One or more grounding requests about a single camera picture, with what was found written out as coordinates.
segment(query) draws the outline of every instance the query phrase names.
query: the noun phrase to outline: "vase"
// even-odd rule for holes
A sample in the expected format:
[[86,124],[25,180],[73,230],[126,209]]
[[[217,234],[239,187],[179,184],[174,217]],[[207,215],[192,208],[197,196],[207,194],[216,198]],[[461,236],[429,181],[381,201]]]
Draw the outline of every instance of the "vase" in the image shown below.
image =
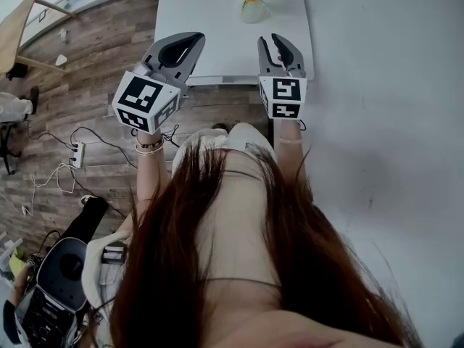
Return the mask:
[[265,16],[265,4],[262,0],[243,2],[241,6],[240,18],[245,23],[256,23]]

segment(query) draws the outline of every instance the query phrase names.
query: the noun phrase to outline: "black pants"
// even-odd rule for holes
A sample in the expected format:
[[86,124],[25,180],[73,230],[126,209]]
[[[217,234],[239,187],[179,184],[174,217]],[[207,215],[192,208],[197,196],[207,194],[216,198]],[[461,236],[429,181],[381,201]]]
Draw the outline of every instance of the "black pants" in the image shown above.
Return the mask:
[[[104,213],[108,209],[107,202],[98,197],[88,199],[82,213],[72,221],[67,230],[62,234],[61,239],[66,237],[75,237],[88,244],[95,234]],[[8,300],[3,307],[3,327],[6,335],[13,344],[19,344],[20,338],[17,334],[15,322],[15,306]]]
[[79,216],[72,221],[67,230],[62,234],[61,238],[75,237],[88,244],[90,240],[92,240],[96,228],[99,226],[107,209],[108,204],[101,197],[88,199],[82,213],[80,213]]

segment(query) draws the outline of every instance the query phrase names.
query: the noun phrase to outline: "white cube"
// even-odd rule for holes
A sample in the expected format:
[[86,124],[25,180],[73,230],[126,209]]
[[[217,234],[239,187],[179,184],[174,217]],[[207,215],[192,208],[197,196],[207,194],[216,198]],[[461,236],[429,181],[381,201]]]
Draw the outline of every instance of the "white cube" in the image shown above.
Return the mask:
[[126,72],[112,106],[120,123],[154,134],[180,108],[180,95],[179,88]]
[[260,76],[260,94],[268,117],[299,120],[305,105],[306,87],[306,78]]

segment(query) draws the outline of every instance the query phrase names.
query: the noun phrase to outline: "neck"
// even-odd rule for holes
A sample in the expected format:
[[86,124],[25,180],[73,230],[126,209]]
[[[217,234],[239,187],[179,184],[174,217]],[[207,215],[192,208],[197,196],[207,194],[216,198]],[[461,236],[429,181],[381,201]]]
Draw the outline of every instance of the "neck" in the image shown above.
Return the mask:
[[211,280],[205,296],[202,348],[211,348],[264,312],[278,309],[278,288],[246,280]]

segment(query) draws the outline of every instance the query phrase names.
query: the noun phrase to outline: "black shoe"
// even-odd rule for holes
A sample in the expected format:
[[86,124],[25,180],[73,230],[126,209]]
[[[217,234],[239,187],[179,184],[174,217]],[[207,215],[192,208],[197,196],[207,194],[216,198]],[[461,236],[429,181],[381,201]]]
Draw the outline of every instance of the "black shoe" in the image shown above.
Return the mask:
[[214,124],[212,126],[212,129],[224,129],[225,131],[229,132],[229,130],[227,129],[227,126],[225,126],[225,124],[222,124],[222,123]]
[[38,103],[38,86],[34,86],[30,90],[29,100],[32,102],[32,115],[35,115],[37,112]]

